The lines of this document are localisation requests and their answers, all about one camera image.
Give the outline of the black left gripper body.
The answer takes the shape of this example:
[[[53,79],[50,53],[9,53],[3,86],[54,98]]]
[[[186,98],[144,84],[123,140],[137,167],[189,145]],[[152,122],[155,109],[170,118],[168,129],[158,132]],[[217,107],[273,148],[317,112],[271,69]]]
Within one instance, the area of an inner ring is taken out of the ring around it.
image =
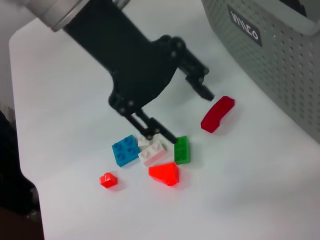
[[[165,89],[186,50],[179,37],[148,40],[114,4],[87,4],[63,29],[111,74],[108,102],[125,117]]]

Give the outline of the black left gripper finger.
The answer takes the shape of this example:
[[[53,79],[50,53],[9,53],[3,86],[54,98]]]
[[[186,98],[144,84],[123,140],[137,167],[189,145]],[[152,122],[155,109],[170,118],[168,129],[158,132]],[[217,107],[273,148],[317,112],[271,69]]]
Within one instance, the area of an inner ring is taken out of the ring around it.
[[[172,144],[176,143],[176,137],[155,118],[148,117],[142,109],[134,112],[145,124],[143,127],[134,117],[132,113],[123,112],[123,116],[143,135],[147,140],[152,140],[156,134],[163,135]]]
[[[209,102],[214,99],[214,94],[204,85],[204,78],[210,70],[187,48],[180,52],[178,68],[186,75],[185,80],[201,98]]]

